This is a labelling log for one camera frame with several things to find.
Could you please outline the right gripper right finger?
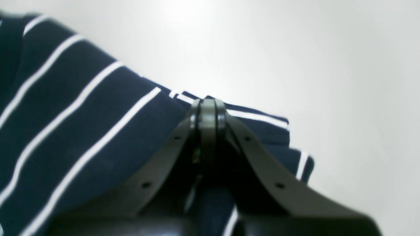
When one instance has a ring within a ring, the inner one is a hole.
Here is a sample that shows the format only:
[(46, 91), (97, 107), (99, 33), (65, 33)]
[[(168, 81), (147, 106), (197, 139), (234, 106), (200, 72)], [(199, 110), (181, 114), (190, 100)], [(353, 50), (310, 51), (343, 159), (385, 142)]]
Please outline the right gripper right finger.
[(240, 172), (229, 181), (240, 212), (235, 236), (379, 236), (368, 216), (342, 206), (297, 180), (246, 125), (210, 100), (216, 141), (232, 147)]

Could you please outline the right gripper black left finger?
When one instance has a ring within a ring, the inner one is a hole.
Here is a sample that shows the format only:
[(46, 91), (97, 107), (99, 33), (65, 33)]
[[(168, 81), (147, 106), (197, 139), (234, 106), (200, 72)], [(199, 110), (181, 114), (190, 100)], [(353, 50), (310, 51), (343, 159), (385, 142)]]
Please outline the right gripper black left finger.
[(185, 210), (210, 167), (210, 100), (195, 100), (155, 155), (126, 181), (57, 216), (51, 236), (196, 236)]

